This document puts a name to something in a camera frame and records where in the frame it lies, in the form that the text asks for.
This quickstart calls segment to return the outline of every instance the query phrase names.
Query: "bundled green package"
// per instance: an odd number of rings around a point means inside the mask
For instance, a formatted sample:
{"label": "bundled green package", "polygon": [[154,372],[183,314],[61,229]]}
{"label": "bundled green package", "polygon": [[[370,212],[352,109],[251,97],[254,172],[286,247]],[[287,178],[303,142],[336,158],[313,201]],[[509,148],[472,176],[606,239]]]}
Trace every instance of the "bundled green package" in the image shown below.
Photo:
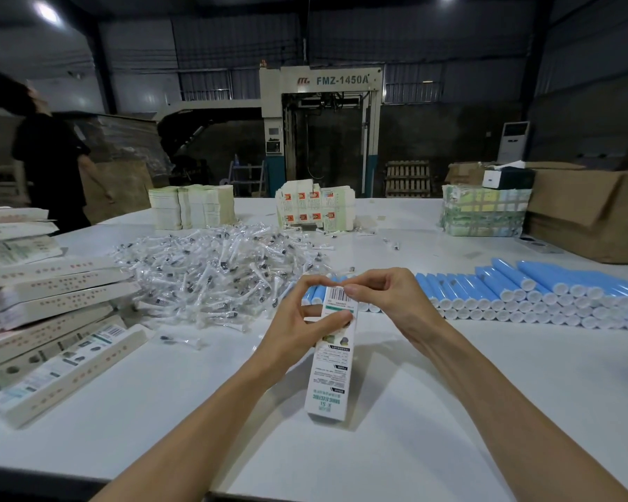
{"label": "bundled green package", "polygon": [[452,236],[520,236],[531,190],[444,185],[439,225]]}

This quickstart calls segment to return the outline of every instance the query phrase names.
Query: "fingernail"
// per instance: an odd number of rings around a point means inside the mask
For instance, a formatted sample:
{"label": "fingernail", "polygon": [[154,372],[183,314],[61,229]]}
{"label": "fingernail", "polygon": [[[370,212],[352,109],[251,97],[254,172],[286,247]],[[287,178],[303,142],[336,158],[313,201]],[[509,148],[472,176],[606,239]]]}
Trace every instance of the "fingernail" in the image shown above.
{"label": "fingernail", "polygon": [[346,292],[347,295],[352,296],[352,297],[354,294],[358,292],[358,289],[359,289],[359,286],[354,285],[354,284],[344,286],[344,292]]}

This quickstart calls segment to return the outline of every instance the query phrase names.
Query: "black shirt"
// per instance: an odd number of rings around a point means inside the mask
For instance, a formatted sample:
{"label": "black shirt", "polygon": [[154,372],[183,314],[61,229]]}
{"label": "black shirt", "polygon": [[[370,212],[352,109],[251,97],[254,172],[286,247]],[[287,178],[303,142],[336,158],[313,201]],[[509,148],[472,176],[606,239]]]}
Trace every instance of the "black shirt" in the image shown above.
{"label": "black shirt", "polygon": [[33,207],[55,210],[84,207],[84,187],[77,158],[91,150],[63,121],[33,114],[17,128],[12,157],[23,161]]}

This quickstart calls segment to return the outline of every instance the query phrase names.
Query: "black hair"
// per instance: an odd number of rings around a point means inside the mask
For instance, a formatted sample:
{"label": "black hair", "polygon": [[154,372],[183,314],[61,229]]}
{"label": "black hair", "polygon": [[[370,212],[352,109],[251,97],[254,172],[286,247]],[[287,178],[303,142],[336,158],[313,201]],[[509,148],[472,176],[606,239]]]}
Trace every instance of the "black hair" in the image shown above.
{"label": "black hair", "polygon": [[37,111],[28,87],[2,72],[0,72],[0,107],[17,116],[28,116]]}

